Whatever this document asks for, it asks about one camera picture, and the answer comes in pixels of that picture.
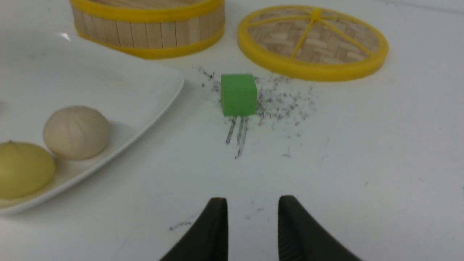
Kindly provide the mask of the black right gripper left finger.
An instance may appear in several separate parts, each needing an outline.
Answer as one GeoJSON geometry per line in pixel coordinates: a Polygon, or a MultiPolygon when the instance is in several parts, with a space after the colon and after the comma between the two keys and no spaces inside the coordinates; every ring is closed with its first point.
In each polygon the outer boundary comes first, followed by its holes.
{"type": "Polygon", "coordinates": [[[211,198],[196,222],[161,260],[227,261],[227,200],[222,197],[211,198]]]}

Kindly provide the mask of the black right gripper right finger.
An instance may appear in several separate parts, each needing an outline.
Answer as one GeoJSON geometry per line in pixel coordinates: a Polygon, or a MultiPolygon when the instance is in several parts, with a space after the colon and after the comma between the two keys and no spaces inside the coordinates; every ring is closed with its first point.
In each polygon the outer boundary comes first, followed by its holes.
{"type": "Polygon", "coordinates": [[[280,261],[359,261],[313,218],[293,195],[278,202],[280,261]]]}

